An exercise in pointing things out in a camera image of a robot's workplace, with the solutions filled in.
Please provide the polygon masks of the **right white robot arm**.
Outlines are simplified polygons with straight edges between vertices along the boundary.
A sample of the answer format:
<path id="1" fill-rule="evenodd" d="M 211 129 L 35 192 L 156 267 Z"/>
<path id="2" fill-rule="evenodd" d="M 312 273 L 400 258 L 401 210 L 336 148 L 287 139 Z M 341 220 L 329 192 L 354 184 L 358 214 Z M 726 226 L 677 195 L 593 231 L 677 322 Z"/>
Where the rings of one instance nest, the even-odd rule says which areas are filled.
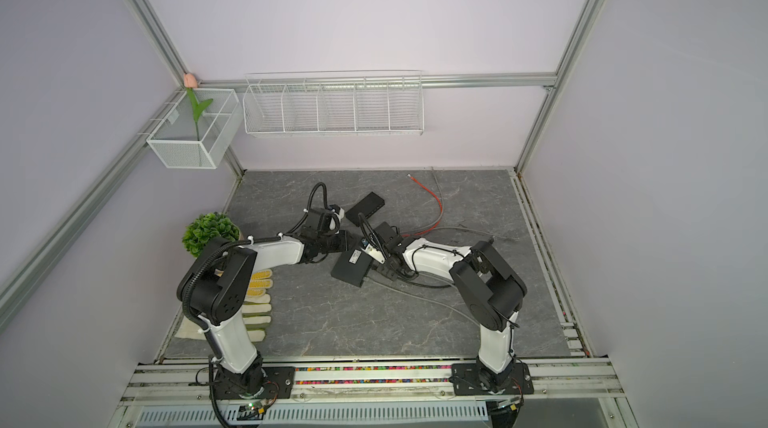
<path id="1" fill-rule="evenodd" d="M 516 361 L 514 329 L 527 286 L 493 241 L 444 245 L 424 237 L 406 240 L 389 225 L 381 227 L 383 235 L 364 237 L 364 251 L 396 276 L 429 275 L 456 288 L 480 325 L 477 365 L 481 385 L 491 391 L 507 386 Z"/>

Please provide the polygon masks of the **small ribbed black switch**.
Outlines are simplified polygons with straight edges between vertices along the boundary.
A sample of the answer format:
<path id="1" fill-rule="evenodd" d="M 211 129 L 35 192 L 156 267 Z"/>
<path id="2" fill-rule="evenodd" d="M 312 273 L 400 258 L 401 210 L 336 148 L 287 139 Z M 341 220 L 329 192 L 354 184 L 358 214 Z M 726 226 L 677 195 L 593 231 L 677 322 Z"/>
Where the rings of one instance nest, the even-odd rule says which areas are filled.
<path id="1" fill-rule="evenodd" d="M 345 210 L 345 217 L 352 224 L 360 227 L 361 218 L 369 219 L 376 214 L 385 205 L 385 200 L 375 192 L 369 192 L 362 200 L 358 201 L 352 208 Z"/>

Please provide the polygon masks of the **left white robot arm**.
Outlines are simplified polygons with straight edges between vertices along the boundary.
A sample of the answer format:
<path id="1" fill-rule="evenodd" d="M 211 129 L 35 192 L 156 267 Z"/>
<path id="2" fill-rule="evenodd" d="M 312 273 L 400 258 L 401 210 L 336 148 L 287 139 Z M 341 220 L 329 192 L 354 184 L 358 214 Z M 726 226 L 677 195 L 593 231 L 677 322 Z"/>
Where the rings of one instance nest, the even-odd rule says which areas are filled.
<path id="1" fill-rule="evenodd" d="M 177 298 L 185 318 L 199 328 L 225 370 L 249 373 L 259 357 L 243 319 L 252 274 L 345 251 L 351 238 L 341 228 L 344 218 L 338 205 L 307 208 L 290 232 L 238 240 L 216 235 L 203 245 L 178 285 Z"/>

